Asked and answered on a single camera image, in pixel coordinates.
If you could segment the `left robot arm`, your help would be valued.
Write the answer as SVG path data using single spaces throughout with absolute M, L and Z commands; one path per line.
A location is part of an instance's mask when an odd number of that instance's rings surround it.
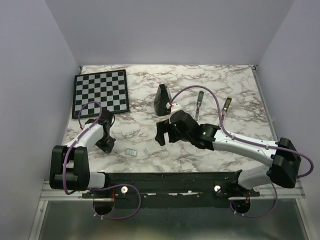
M 111 153 L 115 139 L 110 136 L 110 128 L 115 116 L 103 110 L 100 118 L 86 121 L 83 130 L 66 145 L 56 145 L 52 149 L 49 185 L 72 194 L 75 191 L 93 191 L 101 198 L 107 197 L 111 185 L 106 182 L 106 175 L 91 172 L 89 152 L 97 146 L 104 153 Z

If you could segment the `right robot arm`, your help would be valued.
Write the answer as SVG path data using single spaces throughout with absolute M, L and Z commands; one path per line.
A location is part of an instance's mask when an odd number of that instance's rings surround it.
M 296 185 L 301 157 L 287 138 L 264 141 L 225 133 L 218 125 L 198 124 L 183 110 L 157 122 L 155 140 L 160 146 L 166 144 L 165 134 L 170 143 L 189 142 L 199 149 L 230 152 L 260 162 L 258 167 L 241 170 L 237 179 L 230 183 L 230 191 L 236 196 L 265 184 L 273 183 L 287 189 Z

